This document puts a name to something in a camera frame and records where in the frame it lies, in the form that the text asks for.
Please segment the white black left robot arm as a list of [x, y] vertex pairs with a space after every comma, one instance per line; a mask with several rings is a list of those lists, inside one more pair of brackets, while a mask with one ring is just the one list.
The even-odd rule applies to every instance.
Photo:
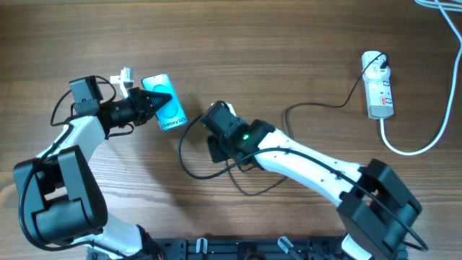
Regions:
[[99, 84], [106, 81], [97, 75], [71, 81], [74, 115], [60, 123], [49, 148], [15, 165], [19, 226], [44, 251], [86, 246], [109, 259], [163, 259], [144, 228], [109, 214], [88, 162], [113, 137], [112, 128], [145, 124], [172, 96], [132, 87], [121, 100], [104, 100]]

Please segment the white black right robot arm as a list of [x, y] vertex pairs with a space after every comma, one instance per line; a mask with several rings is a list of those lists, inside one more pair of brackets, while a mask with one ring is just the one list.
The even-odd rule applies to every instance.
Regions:
[[350, 259], [401, 259], [422, 206], [386, 163], [345, 162], [306, 147], [273, 125], [245, 122], [232, 106], [212, 104], [200, 117], [209, 149], [244, 165], [282, 174], [336, 206], [346, 228], [340, 251]]

